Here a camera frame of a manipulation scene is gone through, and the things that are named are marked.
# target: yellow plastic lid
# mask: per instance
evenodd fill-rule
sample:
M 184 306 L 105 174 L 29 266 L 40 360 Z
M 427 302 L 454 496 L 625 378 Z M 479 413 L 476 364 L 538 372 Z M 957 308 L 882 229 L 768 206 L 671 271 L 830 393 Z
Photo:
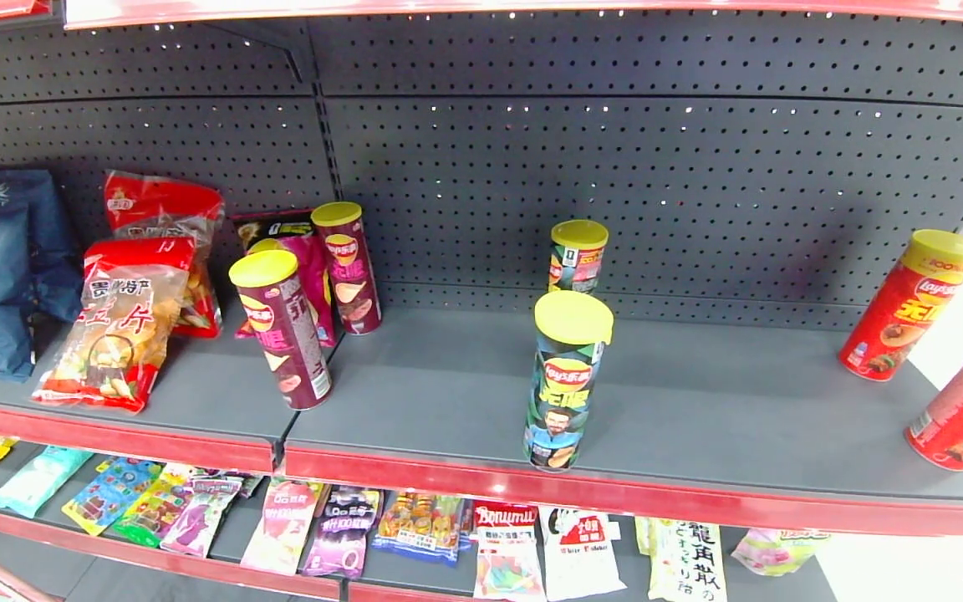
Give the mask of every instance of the yellow plastic lid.
M 326 202 L 310 213 L 310 221 L 316 226 L 343 226 L 359 220 L 363 216 L 363 208 L 358 202 Z
M 608 228 L 592 220 L 572 220 L 552 226 L 552 240 L 571 248 L 601 248 L 608 244 Z
M 232 284 L 244 288 L 273 286 L 295 274 L 299 261 L 288 251 L 260 251 L 247 255 L 229 268 Z
M 599 298 L 574 290 L 545 293 L 534 306 L 534 323 L 550 339 L 568 345 L 611 343 L 615 316 Z

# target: pink snack bag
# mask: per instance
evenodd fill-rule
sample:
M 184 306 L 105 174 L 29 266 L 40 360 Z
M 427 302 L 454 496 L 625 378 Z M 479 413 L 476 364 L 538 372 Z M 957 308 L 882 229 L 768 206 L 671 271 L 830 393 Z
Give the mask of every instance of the pink snack bag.
M 298 277 L 307 298 L 314 330 L 322 347 L 335 347 L 333 305 L 329 294 L 329 271 L 325 267 L 325 250 L 321 237 L 314 232 L 309 209 L 292 209 L 274 213 L 252 213 L 236 216 L 232 225 L 248 255 L 260 251 L 289 251 L 299 261 Z M 237 339 L 255 335 L 245 320 L 237 329 Z

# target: pegboard back panel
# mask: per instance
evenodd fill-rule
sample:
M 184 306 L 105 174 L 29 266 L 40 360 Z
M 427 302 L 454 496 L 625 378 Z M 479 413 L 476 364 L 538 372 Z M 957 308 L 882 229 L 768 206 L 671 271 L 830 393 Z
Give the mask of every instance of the pegboard back panel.
M 311 20 L 328 94 L 738 95 L 963 105 L 963 23 L 745 11 Z
M 283 49 L 201 23 L 0 33 L 0 103 L 310 91 Z
M 328 99 L 382 278 L 540 289 L 549 229 L 611 231 L 603 289 L 863 305 L 963 218 L 963 110 L 794 99 Z

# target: red shelf trim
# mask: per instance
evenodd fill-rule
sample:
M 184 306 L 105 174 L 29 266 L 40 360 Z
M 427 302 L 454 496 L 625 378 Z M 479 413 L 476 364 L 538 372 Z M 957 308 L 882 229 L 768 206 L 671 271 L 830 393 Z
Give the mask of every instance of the red shelf trim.
M 240 564 L 223 563 L 211 558 L 184 556 L 144 548 L 144 546 L 110 538 L 93 538 L 60 527 L 35 523 L 24 518 L 0 514 L 0 533 L 30 538 L 57 548 L 91 554 L 122 563 L 137 564 L 156 571 L 167 571 L 191 578 L 215 580 L 232 585 L 245 585 L 285 594 L 311 595 L 314 598 L 340 600 L 340 582 L 333 579 L 305 578 L 302 575 L 278 575 L 245 569 Z
M 963 536 L 963 504 L 810 498 L 725 491 L 662 481 L 634 482 L 588 472 L 548 475 L 504 466 L 467 466 L 363 453 L 284 449 L 290 477 L 385 489 L 417 488 L 511 503 L 573 506 L 640 517 L 678 518 L 742 527 L 816 528 L 835 533 Z
M 217 438 L 189 431 L 144 431 L 114 423 L 89 422 L 35 407 L 32 412 L 0 407 L 0 435 L 47 446 L 69 446 L 161 462 L 184 462 L 192 466 L 256 473 L 273 471 L 273 445 L 262 438 Z

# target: chip bag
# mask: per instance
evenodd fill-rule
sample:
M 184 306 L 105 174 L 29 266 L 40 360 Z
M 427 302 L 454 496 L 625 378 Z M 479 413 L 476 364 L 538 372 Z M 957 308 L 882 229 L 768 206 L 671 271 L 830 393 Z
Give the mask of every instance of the chip bag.
M 106 213 L 119 239 L 192 237 L 196 256 L 188 275 L 181 315 L 173 333 L 215 339 L 222 310 L 206 260 L 225 217 L 225 202 L 213 188 L 190 182 L 111 171 L 106 178 Z
M 299 262 L 298 278 L 310 309 L 310 319 L 323 347 L 336 347 L 333 332 L 333 306 L 329 294 L 329 271 L 325 267 L 325 248 L 314 233 L 310 210 L 255 213 L 232 219 L 237 236 L 248 255 L 260 251 L 289 251 Z M 244 320 L 237 329 L 237 339 L 255 335 L 252 325 Z
M 84 312 L 32 400 L 142 411 L 181 311 L 190 237 L 97 242 L 84 255 Z

